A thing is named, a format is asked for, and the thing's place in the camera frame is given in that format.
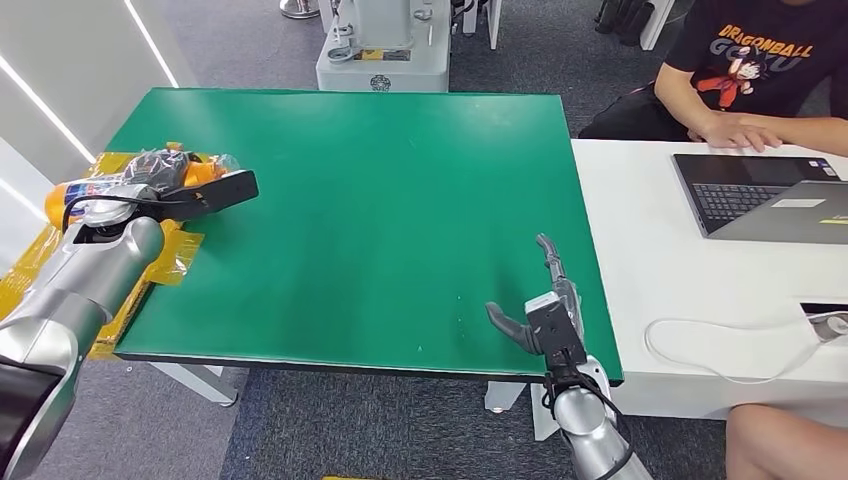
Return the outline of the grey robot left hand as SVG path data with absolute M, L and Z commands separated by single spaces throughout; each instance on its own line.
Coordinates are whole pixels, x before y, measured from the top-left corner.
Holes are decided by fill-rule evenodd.
M 192 163 L 200 158 L 194 152 L 172 149 L 142 151 L 123 171 L 123 183 L 147 185 L 159 193 L 168 193 L 184 186 Z

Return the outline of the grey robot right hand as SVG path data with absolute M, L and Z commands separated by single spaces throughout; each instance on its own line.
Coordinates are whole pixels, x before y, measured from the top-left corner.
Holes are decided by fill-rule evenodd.
M 551 290 L 525 303 L 525 324 L 508 317 L 495 302 L 485 304 L 486 313 L 491 324 L 524 351 L 544 356 L 567 351 L 571 360 L 583 363 L 587 354 L 576 287 L 566 275 L 554 242 L 540 233 L 536 243 L 544 253 Z

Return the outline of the person's right hand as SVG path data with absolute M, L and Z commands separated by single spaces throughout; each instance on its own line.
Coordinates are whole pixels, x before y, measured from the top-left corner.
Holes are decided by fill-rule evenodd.
M 707 111 L 687 116 L 683 124 L 688 128 L 689 137 L 693 141 L 715 148 L 752 148 L 764 152 L 767 147 L 782 145 L 782 140 L 775 133 L 746 123 L 740 114 Z

